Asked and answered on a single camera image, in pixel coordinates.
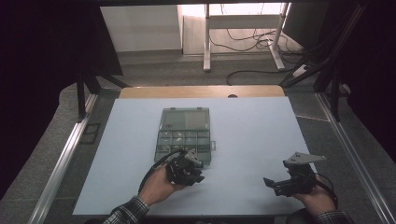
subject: metal stand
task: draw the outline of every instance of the metal stand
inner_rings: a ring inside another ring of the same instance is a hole
[[[277,42],[279,41],[280,33],[282,32],[283,23],[285,22],[286,12],[288,11],[288,8],[289,8],[289,3],[286,3],[283,6],[282,12],[280,13],[280,16],[279,16],[279,22],[276,27],[274,41],[271,43],[271,45],[269,47],[278,70],[285,69],[285,65],[283,64],[282,59],[279,56],[279,52],[277,51]]]
[[[211,29],[276,29],[273,41],[269,41],[270,50],[279,70],[285,69],[283,62],[277,52],[277,42],[280,38],[283,23],[289,3],[285,4],[278,15],[221,15],[210,16],[209,4],[205,5],[205,50],[204,71],[210,72],[210,35]]]
[[[204,50],[204,71],[210,72],[210,35],[209,35],[209,23],[210,23],[210,14],[209,14],[209,4],[206,4],[205,9],[205,50]]]

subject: table surface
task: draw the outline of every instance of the table surface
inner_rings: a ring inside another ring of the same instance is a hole
[[[147,92],[154,99],[128,99],[137,96],[132,92]],[[181,93],[192,98],[170,98]],[[229,93],[241,98],[228,99]],[[138,188],[153,163],[161,113],[170,106],[209,107],[217,150],[204,169],[202,183],[155,204],[149,216],[275,216],[302,207],[292,198],[276,197],[262,181],[264,176],[275,181],[290,178],[282,161],[295,151],[309,153],[289,98],[279,87],[128,88],[120,98],[113,106],[74,215],[109,214],[136,194],[131,189]]]

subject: floor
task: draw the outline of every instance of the floor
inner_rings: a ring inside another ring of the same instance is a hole
[[[227,76],[237,70],[276,70],[269,52],[214,55],[211,73],[203,71],[202,56],[181,55],[178,50],[123,52],[119,53],[119,59],[124,73],[119,79],[135,87],[227,85]],[[292,63],[287,63],[286,66],[292,66]],[[230,78],[230,81],[233,85],[273,85],[278,84],[285,75],[241,73]],[[332,180],[340,198],[340,208],[346,209],[356,223],[381,223],[383,220],[378,216],[372,199],[367,196],[367,189],[361,183],[357,171],[350,165],[331,121],[312,90],[315,78],[308,78],[284,91],[290,98],[310,152],[328,157],[326,162],[317,164],[317,169]],[[84,133],[45,223],[83,223],[87,219],[72,217],[70,214],[84,182],[84,176],[89,171],[95,146],[100,142],[100,134],[106,126],[106,116],[120,92],[120,88],[112,83],[101,78],[99,81],[104,90],[95,106],[104,109],[98,111],[96,108],[89,123],[90,127],[97,125],[98,135],[92,135],[88,129]],[[77,111],[76,86],[72,85],[61,92],[60,106],[51,124],[6,197],[0,202],[2,224],[28,222],[76,125]],[[387,202],[390,212],[396,214],[396,201],[392,200],[396,198],[395,163],[351,112],[346,97],[340,99],[340,117],[341,124],[358,151],[361,162]],[[278,217],[275,223],[284,223],[284,220],[283,217]]]

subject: plaid sleeve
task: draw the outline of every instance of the plaid sleeve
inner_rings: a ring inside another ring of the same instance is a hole
[[[331,211],[314,217],[318,224],[354,224],[353,220],[345,211]]]
[[[134,196],[128,203],[115,208],[104,224],[137,224],[148,211],[149,206],[139,196]]]

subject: hand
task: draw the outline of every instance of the hand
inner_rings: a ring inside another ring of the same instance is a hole
[[[293,197],[300,200],[312,216],[335,210],[330,194],[318,185],[309,194],[295,194]]]
[[[145,201],[148,206],[154,203],[160,203],[167,199],[177,190],[184,189],[186,186],[172,184],[166,178],[165,165],[157,167],[150,175],[145,186],[139,193],[139,197]]]

